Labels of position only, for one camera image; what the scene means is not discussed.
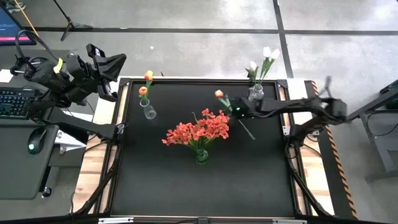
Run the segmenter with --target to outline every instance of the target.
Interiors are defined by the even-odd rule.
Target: yellow label
[[[62,68],[62,63],[63,63],[63,60],[62,60],[62,59],[59,59],[59,60],[58,60],[58,65],[55,66],[55,67],[53,68],[55,74],[60,73],[60,70],[61,70],[61,68]]]

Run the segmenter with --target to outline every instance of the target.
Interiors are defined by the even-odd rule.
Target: tripod stand
[[[61,41],[65,40],[65,38],[67,38],[68,32],[70,30],[73,30],[74,28],[87,28],[87,29],[92,29],[92,26],[89,25],[85,25],[85,24],[79,24],[77,22],[73,22],[69,16],[67,16],[67,14],[62,10],[61,6],[58,4],[57,0],[53,0],[54,3],[57,5],[57,7],[59,8],[59,10],[62,12],[63,16],[67,19],[68,21],[68,25],[67,28],[65,29],[65,31],[62,34],[61,37]]]

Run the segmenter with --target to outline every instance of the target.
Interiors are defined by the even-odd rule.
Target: white paper
[[[71,116],[71,113],[69,111],[64,111],[64,113]],[[72,115],[76,118],[84,119],[90,122],[93,119],[93,115],[90,114],[72,112]],[[58,131],[57,137],[55,138],[55,143],[60,144],[61,148],[65,148],[66,151],[86,147],[85,144],[81,143],[80,141],[77,141],[74,137],[70,136],[67,133],[64,133],[63,131]]]
[[[0,82],[9,83],[12,79],[13,75],[10,73],[8,69],[0,70]]]

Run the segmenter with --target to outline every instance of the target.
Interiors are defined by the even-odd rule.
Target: keyboard
[[[0,119],[28,119],[29,106],[39,93],[31,88],[0,87]]]

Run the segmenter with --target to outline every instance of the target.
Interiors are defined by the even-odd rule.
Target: mouse pad
[[[47,126],[44,147],[28,152],[30,134],[39,125],[0,126],[0,199],[33,199],[39,192],[58,126]]]
[[[218,114],[223,105],[218,89],[246,95],[247,85],[157,83],[149,95],[157,116],[145,118],[135,83],[131,92],[126,136],[113,201],[113,215],[193,217],[292,217],[291,184],[284,157],[281,120],[244,120],[253,141],[236,122],[228,139],[208,148],[206,164],[195,162],[193,151],[166,146],[168,129],[179,122],[195,122],[209,108]],[[266,98],[276,99],[275,85],[264,85]]]

